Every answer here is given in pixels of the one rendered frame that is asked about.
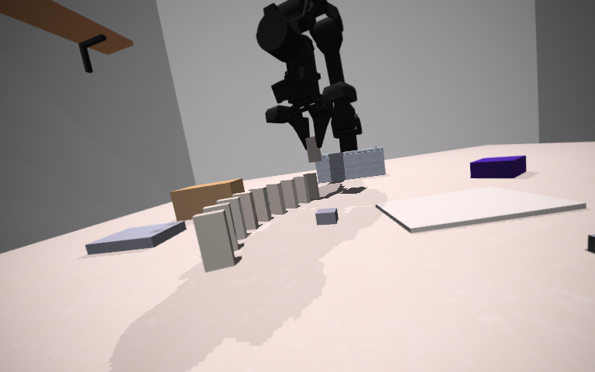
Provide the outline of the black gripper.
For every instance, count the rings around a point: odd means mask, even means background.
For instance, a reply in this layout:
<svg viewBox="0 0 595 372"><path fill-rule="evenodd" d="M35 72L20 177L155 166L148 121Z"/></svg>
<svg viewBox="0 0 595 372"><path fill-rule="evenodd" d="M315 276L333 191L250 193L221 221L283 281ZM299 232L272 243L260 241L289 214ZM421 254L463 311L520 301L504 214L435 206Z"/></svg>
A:
<svg viewBox="0 0 595 372"><path fill-rule="evenodd" d="M346 105L357 101L356 89L344 82L331 84L324 87L323 94L320 94L318 80L321 80L321 74L317 73L316 66L310 63L298 64L289 69L292 75L302 65L308 65L312 73L315 92L308 90L301 94L299 98L290 100L288 103L292 106L277 105L267 109L265 112L266 121L270 123L286 123L291 124L298 134L304 148L307 150L305 138L310 137L309 119L303 117L302 112L309 111L315 129L315 141L317 148L321 148L325 138L325 132L329 120L333 112L336 112L333 102L339 102L341 105ZM312 104L314 103L314 104ZM310 105L312 104L312 105ZM302 108L304 106L304 108Z"/></svg>

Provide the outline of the brown rectangular block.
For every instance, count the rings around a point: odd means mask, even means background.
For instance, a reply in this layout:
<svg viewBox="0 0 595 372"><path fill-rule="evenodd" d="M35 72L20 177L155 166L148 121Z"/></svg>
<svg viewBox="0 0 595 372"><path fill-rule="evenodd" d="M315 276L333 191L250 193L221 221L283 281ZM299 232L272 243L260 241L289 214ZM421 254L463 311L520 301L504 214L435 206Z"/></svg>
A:
<svg viewBox="0 0 595 372"><path fill-rule="evenodd" d="M171 191L177 222L192 220L194 215L202 214L203 208L217 205L221 199L232 198L232 195L245 192L242 178L200 184Z"/></svg>

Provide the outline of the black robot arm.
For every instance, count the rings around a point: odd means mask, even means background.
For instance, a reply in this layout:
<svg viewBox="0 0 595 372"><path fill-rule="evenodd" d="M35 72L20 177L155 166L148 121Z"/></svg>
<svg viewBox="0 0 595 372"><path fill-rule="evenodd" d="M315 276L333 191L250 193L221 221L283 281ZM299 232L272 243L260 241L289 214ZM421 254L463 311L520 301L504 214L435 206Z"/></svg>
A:
<svg viewBox="0 0 595 372"><path fill-rule="evenodd" d="M316 18L328 16L316 22ZM338 9L327 0L287 0L263 8L264 16L256 31L259 46L286 63L285 79L271 85L277 103L299 98L308 90L315 92L315 84L308 65L302 65L292 75L289 69L298 64L315 63L312 39L302 33L309 30L318 49L325 55L330 85L344 82L340 48L343 41L342 20ZM334 102L332 132L339 138L340 151L358 150L356 135L362 134L360 118L349 103Z"/></svg>

